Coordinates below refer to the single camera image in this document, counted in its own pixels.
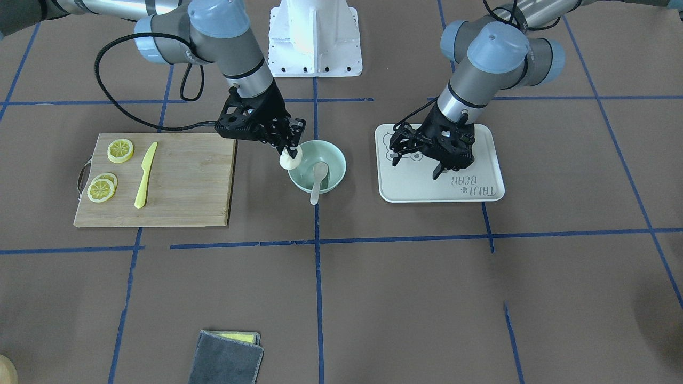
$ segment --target lemon slice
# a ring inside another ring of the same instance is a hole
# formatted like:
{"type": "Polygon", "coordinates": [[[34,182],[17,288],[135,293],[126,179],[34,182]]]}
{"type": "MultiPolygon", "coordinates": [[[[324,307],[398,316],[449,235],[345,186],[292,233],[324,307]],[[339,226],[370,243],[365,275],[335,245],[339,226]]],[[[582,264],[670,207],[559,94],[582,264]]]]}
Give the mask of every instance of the lemon slice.
{"type": "Polygon", "coordinates": [[[106,178],[107,180],[111,181],[114,184],[114,189],[116,189],[116,187],[118,187],[119,185],[119,178],[116,177],[115,174],[110,174],[109,172],[105,172],[103,174],[95,176],[95,178],[92,179],[92,182],[95,182],[101,178],[106,178]]]}
{"type": "Polygon", "coordinates": [[[90,201],[101,203],[111,199],[115,190],[114,183],[106,178],[101,178],[90,184],[90,187],[87,188],[87,196],[90,201]]]}
{"type": "Polygon", "coordinates": [[[112,163],[123,163],[133,157],[133,143],[128,139],[116,139],[107,148],[107,157],[112,163]]]}

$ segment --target gray cloth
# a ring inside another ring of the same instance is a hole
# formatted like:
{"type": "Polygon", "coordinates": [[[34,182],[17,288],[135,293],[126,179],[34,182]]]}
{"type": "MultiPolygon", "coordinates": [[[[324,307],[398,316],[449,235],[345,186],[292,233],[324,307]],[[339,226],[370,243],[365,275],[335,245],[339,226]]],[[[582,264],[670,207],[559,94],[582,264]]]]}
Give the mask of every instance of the gray cloth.
{"type": "Polygon", "coordinates": [[[188,384],[254,384],[261,346],[199,332],[188,384]]]}

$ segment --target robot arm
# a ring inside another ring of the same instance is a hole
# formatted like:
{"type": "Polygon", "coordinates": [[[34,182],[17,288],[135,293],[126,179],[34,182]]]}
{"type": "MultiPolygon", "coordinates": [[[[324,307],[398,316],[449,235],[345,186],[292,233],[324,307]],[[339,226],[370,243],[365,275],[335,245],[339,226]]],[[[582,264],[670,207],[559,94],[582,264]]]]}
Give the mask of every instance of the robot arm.
{"type": "Polygon", "coordinates": [[[149,61],[216,63],[229,86],[216,131],[230,139],[269,143],[294,159],[281,164],[297,165],[301,157],[297,158],[296,147],[306,121],[292,119],[287,112],[243,0],[3,0],[0,38],[42,20],[86,13],[138,20],[135,33],[140,36],[135,42],[149,61]],[[153,33],[178,39],[145,36],[153,33]]]}
{"type": "MultiPolygon", "coordinates": [[[[407,118],[394,126],[389,142],[389,149],[395,153],[393,165],[405,154],[422,152],[439,161],[432,173],[435,180],[447,169],[458,171],[471,165],[475,160],[474,122],[496,93],[548,83],[564,67],[565,54],[558,42],[528,39],[525,33],[547,29],[553,20],[595,1],[518,0],[492,10],[485,2],[488,15],[446,27],[441,51],[458,68],[420,128],[413,129],[407,118]]],[[[625,1],[671,7],[678,0],[625,1]]]]}
{"type": "Polygon", "coordinates": [[[0,40],[3,36],[70,14],[104,14],[139,20],[172,11],[187,0],[3,0],[0,3],[0,40]]]}
{"type": "Polygon", "coordinates": [[[242,0],[194,0],[170,13],[142,18],[135,32],[178,36],[195,49],[196,54],[177,40],[137,38],[140,53],[152,62],[218,65],[229,86],[215,126],[222,137],[269,143],[296,159],[306,121],[287,112],[242,0]]]}

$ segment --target light blue joint cap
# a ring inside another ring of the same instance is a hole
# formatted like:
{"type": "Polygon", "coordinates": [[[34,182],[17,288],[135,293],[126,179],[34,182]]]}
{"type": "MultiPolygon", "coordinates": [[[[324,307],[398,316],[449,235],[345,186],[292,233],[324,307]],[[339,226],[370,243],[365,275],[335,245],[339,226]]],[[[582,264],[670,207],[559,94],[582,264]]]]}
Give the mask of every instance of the light blue joint cap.
{"type": "Polygon", "coordinates": [[[667,5],[667,8],[671,10],[683,10],[683,0],[670,0],[669,5],[667,5]]]}
{"type": "Polygon", "coordinates": [[[250,27],[244,0],[194,0],[187,13],[192,26],[212,38],[236,38],[250,27]]]}
{"type": "Polygon", "coordinates": [[[564,61],[566,56],[564,54],[562,45],[552,39],[548,39],[548,42],[553,50],[553,62],[550,64],[550,70],[548,71],[546,78],[538,83],[538,85],[550,83],[551,81],[555,80],[564,69],[564,61]]]}
{"type": "Polygon", "coordinates": [[[519,67],[529,51],[529,40],[517,28],[499,21],[484,25],[467,48],[469,61],[488,73],[508,73],[519,67]]]}
{"type": "MultiPolygon", "coordinates": [[[[135,23],[135,28],[133,29],[133,32],[135,33],[145,33],[151,31],[152,16],[147,16],[138,20],[138,22],[135,23]]],[[[159,49],[156,47],[154,38],[136,38],[135,45],[137,45],[137,50],[140,51],[140,55],[142,55],[142,57],[148,61],[157,64],[168,64],[168,62],[166,62],[164,57],[161,55],[161,52],[159,52],[159,49]]]]}
{"type": "Polygon", "coordinates": [[[441,53],[443,53],[446,58],[452,62],[456,61],[456,36],[460,27],[467,23],[465,20],[456,20],[443,30],[443,35],[441,35],[441,53]]]}

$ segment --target white tray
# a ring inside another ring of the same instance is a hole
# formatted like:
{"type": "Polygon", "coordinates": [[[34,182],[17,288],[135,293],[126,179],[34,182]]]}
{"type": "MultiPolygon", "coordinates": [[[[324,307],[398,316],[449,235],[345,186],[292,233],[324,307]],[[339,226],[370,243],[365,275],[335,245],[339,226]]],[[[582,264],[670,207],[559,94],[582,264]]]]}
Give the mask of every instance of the white tray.
{"type": "MultiPolygon", "coordinates": [[[[411,124],[419,128],[421,124],[411,124]]],[[[389,139],[393,124],[382,124],[375,130],[377,176],[380,195],[390,203],[495,202],[505,195],[491,131],[475,124],[476,141],[472,147],[475,162],[458,172],[444,171],[436,180],[432,172],[438,161],[420,152],[403,156],[391,166],[389,139]]]]}

